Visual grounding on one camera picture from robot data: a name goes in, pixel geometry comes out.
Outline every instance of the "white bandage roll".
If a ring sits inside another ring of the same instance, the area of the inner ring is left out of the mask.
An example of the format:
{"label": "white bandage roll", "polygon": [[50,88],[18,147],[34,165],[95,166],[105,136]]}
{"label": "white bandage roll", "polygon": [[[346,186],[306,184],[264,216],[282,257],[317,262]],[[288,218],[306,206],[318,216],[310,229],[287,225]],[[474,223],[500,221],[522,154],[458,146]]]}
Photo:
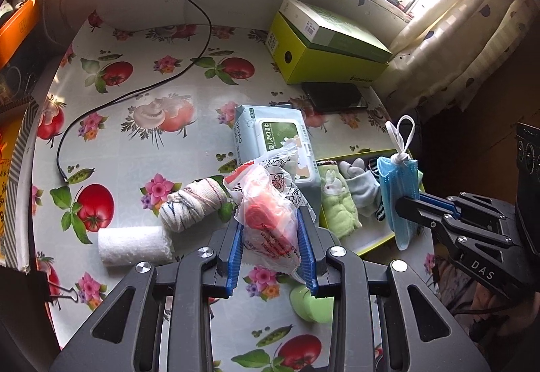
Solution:
{"label": "white bandage roll", "polygon": [[99,257],[108,267],[132,266],[140,261],[171,262],[171,237],[161,225],[99,229]]}

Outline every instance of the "smartphone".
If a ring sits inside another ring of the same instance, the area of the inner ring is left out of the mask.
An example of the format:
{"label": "smartphone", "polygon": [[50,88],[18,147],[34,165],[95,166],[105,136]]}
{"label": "smartphone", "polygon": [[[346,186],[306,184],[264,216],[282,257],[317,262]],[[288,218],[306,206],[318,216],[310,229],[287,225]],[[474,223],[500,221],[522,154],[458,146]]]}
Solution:
{"label": "smartphone", "polygon": [[343,82],[303,82],[302,89],[318,113],[367,108],[355,84]]}

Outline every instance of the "mask ear loop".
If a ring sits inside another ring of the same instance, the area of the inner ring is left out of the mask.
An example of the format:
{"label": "mask ear loop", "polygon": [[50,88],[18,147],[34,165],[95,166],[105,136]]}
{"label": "mask ear loop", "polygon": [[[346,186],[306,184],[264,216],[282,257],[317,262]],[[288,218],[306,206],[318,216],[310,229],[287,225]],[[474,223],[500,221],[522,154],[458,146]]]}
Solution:
{"label": "mask ear loop", "polygon": [[[407,143],[404,144],[403,137],[401,137],[401,134],[400,134],[400,125],[401,125],[401,122],[403,122],[405,119],[410,121],[410,123],[412,124],[412,129],[409,133],[409,137],[407,137]],[[398,151],[396,154],[393,154],[392,157],[390,158],[392,163],[395,165],[399,165],[409,160],[410,156],[407,154],[406,151],[409,148],[409,145],[412,141],[412,137],[414,136],[414,131],[416,128],[412,117],[410,117],[409,115],[402,116],[400,120],[398,121],[397,127],[394,127],[394,125],[390,121],[386,121],[384,125],[388,131],[388,135],[390,136],[390,140],[393,146],[395,146],[396,150]]]}

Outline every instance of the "table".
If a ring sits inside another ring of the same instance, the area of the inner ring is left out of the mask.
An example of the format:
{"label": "table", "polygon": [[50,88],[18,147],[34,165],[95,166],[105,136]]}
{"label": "table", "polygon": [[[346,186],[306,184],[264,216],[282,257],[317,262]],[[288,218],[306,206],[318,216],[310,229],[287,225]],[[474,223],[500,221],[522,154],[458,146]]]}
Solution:
{"label": "table", "polygon": [[[97,234],[91,231],[98,223],[108,223],[108,227],[158,225],[159,201],[152,204],[141,193],[152,181],[179,187],[231,171],[236,164],[231,130],[235,105],[288,102],[302,110],[318,158],[363,148],[391,148],[384,132],[388,115],[371,88],[362,91],[367,111],[317,114],[301,88],[287,85],[281,78],[264,46],[264,31],[216,26],[205,57],[185,75],[99,110],[68,132],[60,165],[69,177],[79,174],[67,188],[60,189],[55,157],[58,136],[68,124],[117,96],[179,72],[198,55],[208,31],[206,26],[187,25],[132,33],[107,26],[93,13],[60,63],[38,129],[32,177],[33,229],[41,269],[48,272],[51,282],[80,289],[79,303],[61,299],[51,306],[60,346],[127,271],[103,267]],[[159,126],[149,106],[155,100],[167,109]],[[83,207],[74,204],[76,201]],[[79,230],[77,234],[80,224],[72,221],[70,212],[80,208],[88,209],[85,224],[91,231]],[[206,244],[210,233],[222,226],[217,216],[209,216],[177,234],[176,254]],[[423,264],[428,253],[433,253],[433,245],[427,235],[415,239],[406,252],[391,251],[393,258],[405,259],[426,281],[429,271]],[[266,300],[250,296],[246,287],[253,269],[244,260],[235,295],[211,306],[214,359],[221,362],[216,363],[216,370],[245,370],[241,359],[235,362],[231,358],[257,349],[257,342],[277,328],[284,328],[283,338],[263,348],[270,359],[280,343],[313,334],[321,341],[314,366],[328,364],[330,325],[310,324],[295,315],[288,299],[293,285],[287,276],[272,275]],[[162,348],[167,332],[165,322]]]}

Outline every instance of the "curtain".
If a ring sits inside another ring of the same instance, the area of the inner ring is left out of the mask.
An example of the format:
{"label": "curtain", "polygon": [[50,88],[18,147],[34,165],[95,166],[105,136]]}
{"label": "curtain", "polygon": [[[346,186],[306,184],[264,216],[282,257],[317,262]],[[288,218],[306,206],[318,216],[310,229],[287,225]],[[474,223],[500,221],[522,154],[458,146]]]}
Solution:
{"label": "curtain", "polygon": [[439,0],[394,39],[373,87],[392,117],[417,108],[425,121],[446,107],[465,109],[536,12],[532,0]]}

